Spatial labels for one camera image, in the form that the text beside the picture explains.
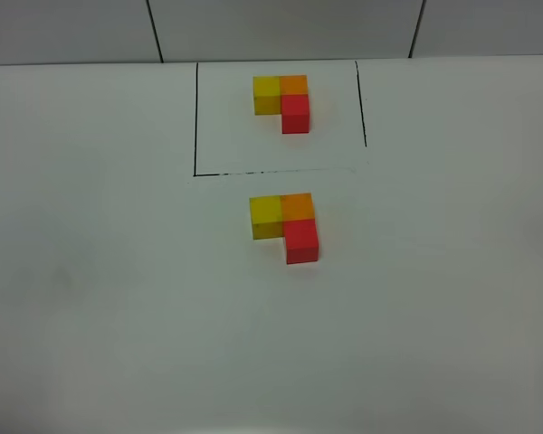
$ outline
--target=cube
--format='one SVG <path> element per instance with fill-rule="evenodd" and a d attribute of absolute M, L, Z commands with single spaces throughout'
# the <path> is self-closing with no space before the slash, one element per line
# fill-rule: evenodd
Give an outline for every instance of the cube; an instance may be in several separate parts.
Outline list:
<path fill-rule="evenodd" d="M 300 264 L 315 262 L 319 258 L 319 241 L 316 220 L 296 220 L 283 223 L 286 262 Z"/>
<path fill-rule="evenodd" d="M 316 218 L 311 193 L 286 194 L 281 196 L 280 199 L 281 217 L 284 222 Z"/>
<path fill-rule="evenodd" d="M 280 77 L 253 77 L 253 108 L 256 115 L 281 114 Z"/>
<path fill-rule="evenodd" d="M 280 196 L 252 197 L 250 212 L 254 240 L 283 236 Z"/>
<path fill-rule="evenodd" d="M 284 75 L 280 77 L 281 95 L 308 95 L 308 77 Z"/>
<path fill-rule="evenodd" d="M 310 99 L 308 95 L 281 96 L 281 132 L 283 134 L 310 132 Z"/>

